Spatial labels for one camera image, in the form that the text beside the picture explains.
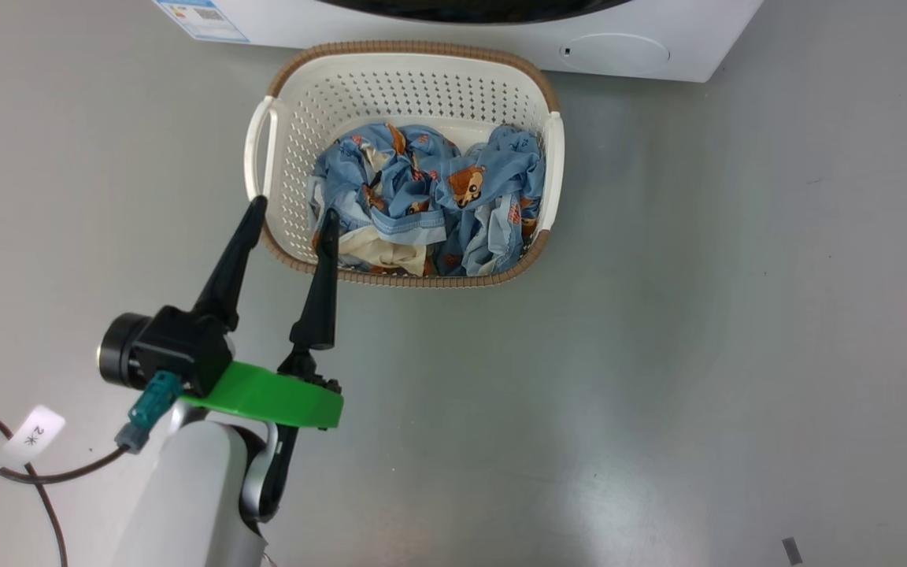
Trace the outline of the black round washing machine door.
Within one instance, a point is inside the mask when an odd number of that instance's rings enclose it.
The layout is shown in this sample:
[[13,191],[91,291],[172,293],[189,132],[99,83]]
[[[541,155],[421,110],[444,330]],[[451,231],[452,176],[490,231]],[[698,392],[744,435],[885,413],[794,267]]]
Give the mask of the black round washing machine door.
[[632,0],[317,0],[375,16],[428,23],[526,24],[565,20]]

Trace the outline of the round white filter cover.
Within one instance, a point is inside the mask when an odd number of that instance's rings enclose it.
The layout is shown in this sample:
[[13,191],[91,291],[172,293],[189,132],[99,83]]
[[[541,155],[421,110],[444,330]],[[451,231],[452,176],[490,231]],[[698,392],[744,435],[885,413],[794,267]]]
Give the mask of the round white filter cover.
[[665,67],[671,54],[650,37],[601,33],[562,44],[559,57],[566,67],[583,74],[649,76]]

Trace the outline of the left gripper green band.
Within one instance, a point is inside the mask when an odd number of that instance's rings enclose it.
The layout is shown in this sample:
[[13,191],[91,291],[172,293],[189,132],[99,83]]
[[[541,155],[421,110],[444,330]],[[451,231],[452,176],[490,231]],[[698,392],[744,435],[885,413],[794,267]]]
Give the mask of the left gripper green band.
[[[236,331],[239,325],[242,281],[251,251],[261,239],[267,205],[264,196],[252,198],[191,309],[194,315],[221,323],[227,332]],[[305,308],[289,334],[296,352],[335,347],[339,227],[338,213],[327,209],[314,248],[317,265]],[[181,363],[180,380],[181,396],[195,408],[293,428],[327,430],[341,422],[343,396],[339,392],[235,360],[227,351]]]

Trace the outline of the blue bear print garment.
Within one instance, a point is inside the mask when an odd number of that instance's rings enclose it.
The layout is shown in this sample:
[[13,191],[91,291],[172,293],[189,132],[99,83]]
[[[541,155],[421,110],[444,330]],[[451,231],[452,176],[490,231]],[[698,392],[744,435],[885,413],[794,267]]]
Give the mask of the blue bear print garment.
[[367,124],[314,162],[306,184],[312,247],[334,209],[339,237],[374,226],[385,240],[427,247],[421,277],[508,272],[536,233],[544,183],[539,140],[517,127],[497,126],[461,150],[425,125]]

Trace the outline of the cream perforated laundry basket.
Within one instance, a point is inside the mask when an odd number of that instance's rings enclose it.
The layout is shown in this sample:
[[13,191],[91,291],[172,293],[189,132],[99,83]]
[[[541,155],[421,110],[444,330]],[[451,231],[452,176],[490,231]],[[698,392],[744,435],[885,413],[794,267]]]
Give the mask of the cream perforated laundry basket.
[[343,133],[382,121],[432,127],[460,147],[482,143],[500,125],[531,132],[545,155],[541,208],[522,258],[507,272],[414,277],[343,269],[340,280],[385,287],[499,286],[540,258],[557,219],[565,168],[564,119],[547,76],[525,58],[488,48],[348,42],[296,54],[274,76],[247,127],[245,188],[249,198],[268,199],[261,241],[278,261],[296,272],[314,272],[306,177],[317,155]]

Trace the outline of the blue energy label sticker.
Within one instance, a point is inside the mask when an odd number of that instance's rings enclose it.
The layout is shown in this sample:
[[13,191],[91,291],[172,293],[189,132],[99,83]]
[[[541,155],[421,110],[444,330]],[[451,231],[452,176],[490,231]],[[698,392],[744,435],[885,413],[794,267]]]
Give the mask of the blue energy label sticker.
[[212,0],[154,0],[192,39],[248,44],[250,41]]

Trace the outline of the white washing machine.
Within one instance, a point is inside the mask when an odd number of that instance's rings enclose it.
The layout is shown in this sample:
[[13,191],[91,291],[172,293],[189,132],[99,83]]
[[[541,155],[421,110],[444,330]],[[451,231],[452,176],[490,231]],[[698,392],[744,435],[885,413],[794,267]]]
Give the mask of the white washing machine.
[[341,42],[464,44],[520,55],[540,69],[572,72],[562,44],[585,35],[650,37],[671,54],[655,80],[703,83],[720,67],[763,0],[632,0],[601,12],[526,24],[428,23],[375,16],[317,0],[212,0],[255,46],[309,48]]

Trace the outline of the cream patterned garment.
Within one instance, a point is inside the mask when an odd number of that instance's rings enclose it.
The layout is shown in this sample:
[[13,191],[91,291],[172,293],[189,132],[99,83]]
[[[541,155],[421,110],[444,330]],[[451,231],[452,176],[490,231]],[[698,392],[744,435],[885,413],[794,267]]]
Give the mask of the cream patterned garment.
[[428,248],[385,240],[374,226],[339,237],[339,262],[350,269],[375,274],[405,272],[424,276]]

